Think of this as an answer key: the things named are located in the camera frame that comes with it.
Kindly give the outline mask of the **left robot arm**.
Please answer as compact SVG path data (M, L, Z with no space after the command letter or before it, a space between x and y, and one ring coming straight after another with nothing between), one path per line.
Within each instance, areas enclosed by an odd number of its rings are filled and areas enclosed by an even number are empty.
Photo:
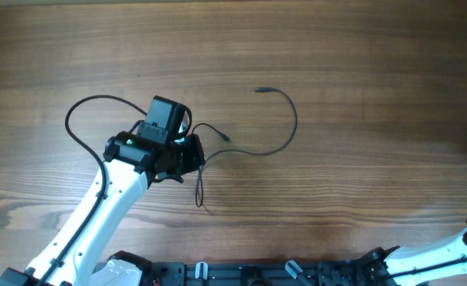
M189 132L191 110L170 99L152 99L145 119L111 137L93 157L94 183L52 242L25 271L7 268L0 285L91 285L107 243L127 211L152 184L183 182L205 163L199 138Z

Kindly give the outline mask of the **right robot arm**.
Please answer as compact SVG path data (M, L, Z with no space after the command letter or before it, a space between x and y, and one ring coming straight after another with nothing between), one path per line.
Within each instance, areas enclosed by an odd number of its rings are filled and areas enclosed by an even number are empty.
M467 275L467 219L461 232L418 247L371 252L355 262L367 285L416 286Z

